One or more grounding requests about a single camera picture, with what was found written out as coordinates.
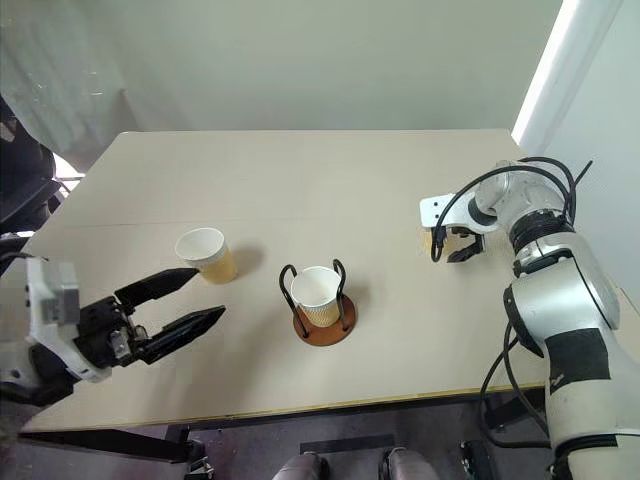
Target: white paper cup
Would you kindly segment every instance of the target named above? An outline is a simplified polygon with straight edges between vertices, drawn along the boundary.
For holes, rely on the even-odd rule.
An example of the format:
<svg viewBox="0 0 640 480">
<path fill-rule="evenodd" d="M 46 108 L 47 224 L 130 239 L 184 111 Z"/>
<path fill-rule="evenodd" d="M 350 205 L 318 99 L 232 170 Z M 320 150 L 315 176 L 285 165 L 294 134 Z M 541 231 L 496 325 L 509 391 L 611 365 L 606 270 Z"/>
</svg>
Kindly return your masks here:
<svg viewBox="0 0 640 480">
<path fill-rule="evenodd" d="M 175 252 L 211 283 L 230 282 L 238 273 L 224 235 L 215 228 L 196 228 L 185 233 L 176 242 Z"/>
<path fill-rule="evenodd" d="M 305 268 L 291 282 L 291 298 L 316 327 L 328 327 L 340 318 L 340 275 L 326 267 Z"/>
</svg>

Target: beige table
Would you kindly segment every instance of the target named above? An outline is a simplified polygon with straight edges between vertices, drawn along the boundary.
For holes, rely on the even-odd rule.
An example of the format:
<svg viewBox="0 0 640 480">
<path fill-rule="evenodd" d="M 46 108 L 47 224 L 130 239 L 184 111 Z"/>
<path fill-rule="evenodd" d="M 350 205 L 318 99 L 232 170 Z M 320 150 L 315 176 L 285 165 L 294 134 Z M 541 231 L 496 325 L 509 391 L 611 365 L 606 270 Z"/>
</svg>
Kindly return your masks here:
<svg viewBox="0 0 640 480">
<path fill-rule="evenodd" d="M 78 384 L 28 428 L 253 417 L 478 391 L 500 349 L 513 254 L 500 234 L 467 263 L 432 264 L 418 202 L 521 156 L 502 130 L 119 136 L 26 250 L 73 261 L 83 305 L 179 266 L 174 241 L 199 226 L 225 232 L 240 276 L 224 286 L 198 277 L 140 307 L 134 319 L 150 333 L 189 311 L 228 311 L 152 366 Z M 278 273 L 334 257 L 346 267 L 359 322 L 342 343 L 311 347 L 294 333 Z M 621 341 L 640 359 L 640 321 L 621 298 Z M 543 380 L 542 360 L 522 348 L 513 357 L 522 384 Z M 499 370 L 494 386 L 507 384 Z"/>
</svg>

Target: white wall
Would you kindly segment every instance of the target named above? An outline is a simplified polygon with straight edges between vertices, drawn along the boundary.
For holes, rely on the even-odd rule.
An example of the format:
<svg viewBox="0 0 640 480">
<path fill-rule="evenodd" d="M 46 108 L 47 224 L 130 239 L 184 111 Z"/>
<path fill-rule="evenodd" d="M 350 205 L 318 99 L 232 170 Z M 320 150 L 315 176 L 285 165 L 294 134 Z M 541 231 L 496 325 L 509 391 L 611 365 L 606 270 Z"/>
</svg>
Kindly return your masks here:
<svg viewBox="0 0 640 480">
<path fill-rule="evenodd" d="M 529 153 L 575 173 L 595 161 L 578 187 L 576 226 L 640 307 L 640 2 L 624 0 L 614 13 L 577 90 L 566 92 L 566 113 Z"/>
<path fill-rule="evenodd" d="M 77 165 L 123 130 L 510 128 L 560 0 L 0 7 L 2 94 Z"/>
</svg>

